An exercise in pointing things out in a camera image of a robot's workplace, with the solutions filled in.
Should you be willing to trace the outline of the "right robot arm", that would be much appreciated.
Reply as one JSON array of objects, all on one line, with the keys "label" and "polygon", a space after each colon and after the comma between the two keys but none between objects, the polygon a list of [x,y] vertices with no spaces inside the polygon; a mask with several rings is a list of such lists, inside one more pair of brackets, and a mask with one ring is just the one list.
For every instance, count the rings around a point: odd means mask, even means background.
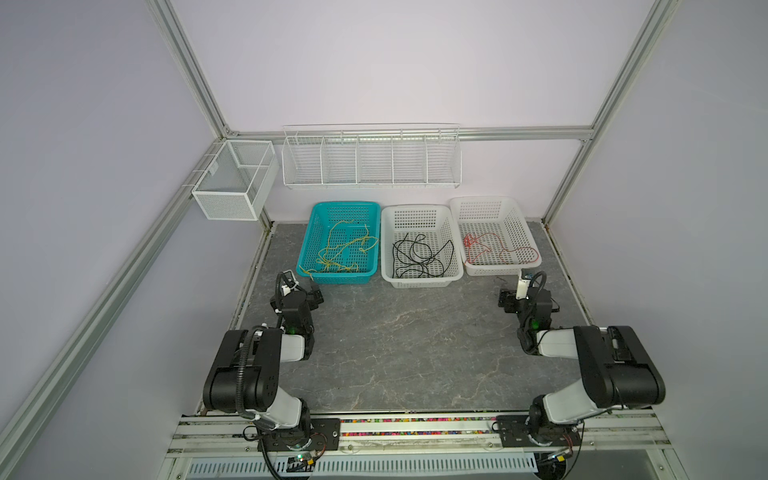
[{"label": "right robot arm", "polygon": [[559,441],[574,445],[577,425],[615,409],[646,408],[666,398],[664,380],[633,328],[573,326],[554,328],[558,311],[551,292],[532,287],[524,297],[501,289],[498,306],[518,319],[517,337],[530,356],[574,360],[579,379],[535,397],[528,413],[501,416],[501,432],[542,447]]}]

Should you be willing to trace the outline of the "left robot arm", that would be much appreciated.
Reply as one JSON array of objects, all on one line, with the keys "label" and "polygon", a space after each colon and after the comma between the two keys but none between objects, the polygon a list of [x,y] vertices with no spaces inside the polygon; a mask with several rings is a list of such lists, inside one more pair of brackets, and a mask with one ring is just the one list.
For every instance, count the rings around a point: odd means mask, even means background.
[{"label": "left robot arm", "polygon": [[315,282],[308,288],[280,285],[271,299],[276,326],[227,331],[203,385],[204,408],[250,421],[260,437],[293,448],[309,445],[314,433],[309,407],[280,386],[280,368],[310,358],[312,311],[322,303]]}]

